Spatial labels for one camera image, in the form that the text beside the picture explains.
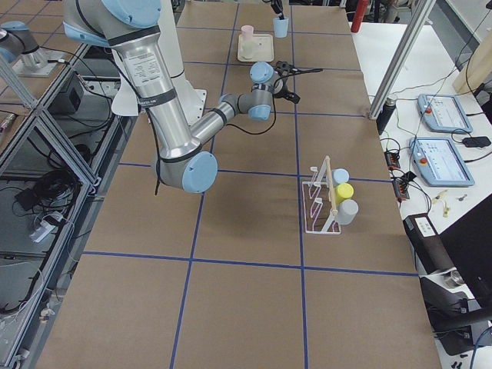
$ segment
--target sticker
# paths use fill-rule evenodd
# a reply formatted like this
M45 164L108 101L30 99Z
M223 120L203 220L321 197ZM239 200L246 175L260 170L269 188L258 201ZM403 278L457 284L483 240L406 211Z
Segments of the sticker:
M131 80L135 86L145 86L162 78L161 67L153 52L126 59L126 65L130 71Z
M415 223L417 223L418 229L421 230L421 234L424 237L435 236L436 232L432 229L431 223L426 217L415 218Z

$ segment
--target blue-framed device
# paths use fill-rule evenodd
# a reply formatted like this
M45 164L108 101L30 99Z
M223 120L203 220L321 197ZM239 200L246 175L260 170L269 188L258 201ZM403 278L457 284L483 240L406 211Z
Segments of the blue-framed device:
M473 131L456 96L422 94L418 96L417 102L425 124L431 131L457 134Z
M475 184L450 138L412 138L409 145L414 163L429 186L469 187Z

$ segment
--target yellow cup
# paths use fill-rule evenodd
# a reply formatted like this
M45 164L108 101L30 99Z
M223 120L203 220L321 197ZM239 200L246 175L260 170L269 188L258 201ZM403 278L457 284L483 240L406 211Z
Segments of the yellow cup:
M335 187L335 204L340 204L342 201L348 200L354 196L354 188L351 184L340 183Z

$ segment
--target red cylinder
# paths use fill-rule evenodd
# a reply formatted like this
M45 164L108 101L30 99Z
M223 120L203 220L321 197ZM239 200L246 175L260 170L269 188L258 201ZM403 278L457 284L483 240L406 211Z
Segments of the red cylinder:
M354 20L352 21L351 31L353 33L359 32L361 27L362 19L364 19L364 14L366 8L369 5L369 0L359 0L357 3L357 9L355 10Z

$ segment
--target white desk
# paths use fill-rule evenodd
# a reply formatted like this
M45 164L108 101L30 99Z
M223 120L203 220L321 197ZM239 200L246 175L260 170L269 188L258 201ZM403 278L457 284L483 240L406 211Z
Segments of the white desk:
M361 30L357 34L353 34L355 48L357 49L357 55L361 63L361 70L364 73L364 81L369 95L374 96L376 94L394 51L401 40L405 27L406 25L364 23L361 26ZM426 25L422 29L391 91L400 91L408 87L433 83L449 75L453 69L454 63L444 49L444 46L440 43L432 27ZM398 93L397 96L398 98L417 98L421 93L435 94L438 91L440 94L454 95L456 92L453 89L452 83L457 75L458 71L454 71L448 78L439 81L435 85L406 90ZM479 104L471 94L461 95L459 99L467 114L481 111ZM418 136L450 137L450 135L429 131L423 122L420 124L421 117L417 110L417 101L398 101L397 113L391 117L386 131L389 137L394 138L401 144L402 148L408 146L408 141L413 135L397 127L398 117L400 127L410 132L418 133ZM490 125L484 115L470 117L470 122L474 128L473 135L483 135L492 138L492 125ZM465 136L455 135L455 138L460 139L461 137ZM386 141L383 141L382 145L386 148ZM456 146L464 160L479 158L492 150L492 148L476 149L465 148L463 145ZM396 145L390 142L389 147L395 148ZM415 166L411 165L409 154L408 149L401 150L401 167L405 171L411 169L415 174L418 174ZM443 204L441 202L433 205L429 213L430 219L440 233L492 193L492 185L490 185L490 180L492 179L492 156L474 163L469 163L467 166L476 182L474 186L469 188L432 188L426 186L420 178L415 180L431 198L434 198L437 194L447 189L444 200L447 206L450 207L448 217L445 218L443 216ZM424 196L414 188L410 188L409 192L411 199L404 201L401 205L402 219L406 218L409 214L421 213L427 210ZM464 194L467 197L463 201L459 201L458 198L463 197ZM430 279L439 284L442 280L437 275L431 276ZM452 291L466 291L470 295L466 287L457 288ZM459 355L450 357L445 353L439 341L436 341L436 345L443 368L449 368L455 361L463 361L462 368L469 367L471 355L466 358L460 358ZM477 352L474 369L488 369L490 368L491 361L492 347L481 348Z

